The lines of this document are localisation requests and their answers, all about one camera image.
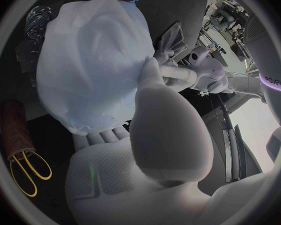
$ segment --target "brown cylinder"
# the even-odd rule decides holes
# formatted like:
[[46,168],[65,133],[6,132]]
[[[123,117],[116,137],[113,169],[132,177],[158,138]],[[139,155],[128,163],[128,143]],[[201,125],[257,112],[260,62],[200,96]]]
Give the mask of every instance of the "brown cylinder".
[[1,136],[7,159],[11,161],[13,155],[22,160],[22,151],[33,151],[31,137],[27,129],[24,105],[16,100],[7,100],[0,108]]

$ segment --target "yellow wire handle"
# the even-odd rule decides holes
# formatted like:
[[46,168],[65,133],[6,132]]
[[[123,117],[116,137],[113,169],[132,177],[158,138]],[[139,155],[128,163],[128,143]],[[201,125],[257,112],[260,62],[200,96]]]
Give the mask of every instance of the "yellow wire handle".
[[34,186],[34,193],[33,194],[28,194],[27,192],[25,192],[21,187],[20,185],[18,184],[15,176],[14,176],[14,173],[13,173],[13,166],[12,166],[12,161],[10,161],[10,171],[11,171],[11,175],[12,175],[12,178],[15,182],[15,184],[18,186],[18,188],[24,193],[26,194],[27,196],[29,197],[35,197],[38,193],[38,189],[37,189],[37,186],[36,184],[33,182],[33,180],[31,179],[31,177],[28,175],[28,173],[26,172],[25,168],[23,168],[22,164],[18,161],[18,159],[16,158],[15,155],[12,156],[13,159],[17,162],[17,164],[20,166],[20,168],[24,171],[24,173],[26,174],[26,176],[29,178],[30,182],[33,184]]
[[22,155],[23,155],[23,157],[24,157],[26,163],[28,164],[29,168],[30,168],[33,172],[35,172],[35,174],[36,174],[40,179],[49,180],[49,179],[52,177],[52,170],[51,170],[51,167],[49,166],[49,164],[46,162],[45,159],[43,159],[43,158],[42,158],[40,155],[38,155],[36,152],[30,151],[30,150],[29,150],[29,152],[32,153],[32,154],[34,154],[34,155],[36,155],[36,156],[38,156],[41,160],[43,160],[43,162],[47,165],[47,167],[48,167],[49,170],[50,170],[50,175],[47,176],[47,177],[43,177],[42,175],[40,175],[40,174],[35,170],[35,168],[30,164],[30,162],[28,161],[25,152],[22,151]]

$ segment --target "white plastic bag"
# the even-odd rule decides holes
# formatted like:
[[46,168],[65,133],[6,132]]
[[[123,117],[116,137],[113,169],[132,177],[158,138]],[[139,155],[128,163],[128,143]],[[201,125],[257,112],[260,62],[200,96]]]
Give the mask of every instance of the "white plastic bag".
[[153,54],[147,22],[133,3],[66,3],[47,25],[39,98],[73,134],[119,127],[134,115],[138,77]]

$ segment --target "yellow handle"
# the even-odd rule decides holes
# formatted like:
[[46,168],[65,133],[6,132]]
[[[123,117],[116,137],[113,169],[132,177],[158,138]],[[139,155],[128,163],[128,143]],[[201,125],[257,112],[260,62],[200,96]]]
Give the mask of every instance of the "yellow handle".
[[22,155],[23,155],[23,157],[24,157],[26,163],[28,164],[29,168],[30,168],[33,172],[35,172],[35,174],[36,174],[40,179],[49,180],[49,179],[52,177],[52,170],[51,170],[51,167],[49,166],[49,164],[45,161],[45,159],[43,159],[43,158],[42,158],[40,155],[38,155],[36,152],[30,151],[30,150],[29,150],[29,152],[32,153],[32,154],[34,154],[34,155],[36,155],[36,156],[38,156],[41,160],[43,160],[43,162],[47,165],[47,167],[48,167],[49,170],[50,170],[50,175],[47,176],[47,177],[43,177],[42,175],[40,175],[40,174],[34,169],[34,167],[30,164],[30,162],[28,161],[28,158],[26,157],[25,152],[22,151]]
[[15,157],[15,155],[12,156],[13,159],[17,162],[17,164],[20,166],[20,168],[24,171],[24,173],[26,174],[26,176],[29,178],[30,182],[33,184],[34,186],[34,193],[33,194],[28,194],[27,192],[25,192],[21,187],[20,185],[18,184],[15,176],[14,176],[14,173],[13,173],[13,166],[12,166],[12,161],[10,161],[10,171],[11,171],[11,175],[13,177],[13,180],[15,182],[15,184],[18,186],[18,188],[24,193],[26,194],[27,196],[29,197],[35,197],[38,193],[38,189],[37,189],[37,186],[36,184],[33,182],[33,180],[31,179],[31,177],[28,175],[28,173],[26,172],[25,168],[23,168],[22,164],[20,164],[20,162],[18,161],[18,159]]

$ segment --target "purple light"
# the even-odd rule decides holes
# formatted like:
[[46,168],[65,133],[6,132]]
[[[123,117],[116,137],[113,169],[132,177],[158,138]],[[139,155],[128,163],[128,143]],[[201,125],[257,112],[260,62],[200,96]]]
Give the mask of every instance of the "purple light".
[[276,87],[276,86],[273,86],[273,85],[267,83],[267,81],[264,80],[264,78],[263,78],[260,74],[259,74],[259,78],[260,78],[260,81],[261,81],[264,85],[268,86],[268,87],[271,88],[271,89],[275,89],[275,90],[278,90],[278,91],[281,92],[281,88]]

